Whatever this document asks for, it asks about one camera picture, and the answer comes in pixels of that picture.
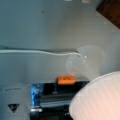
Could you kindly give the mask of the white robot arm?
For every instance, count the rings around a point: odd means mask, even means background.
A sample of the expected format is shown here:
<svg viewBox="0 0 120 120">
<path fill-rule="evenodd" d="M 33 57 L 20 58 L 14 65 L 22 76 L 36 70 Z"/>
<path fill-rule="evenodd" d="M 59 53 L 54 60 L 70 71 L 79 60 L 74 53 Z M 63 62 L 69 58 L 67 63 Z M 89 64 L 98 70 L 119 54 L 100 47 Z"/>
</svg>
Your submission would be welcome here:
<svg viewBox="0 0 120 120">
<path fill-rule="evenodd" d="M 30 120 L 30 90 L 27 85 L 6 85 L 0 94 L 0 120 Z"/>
</svg>

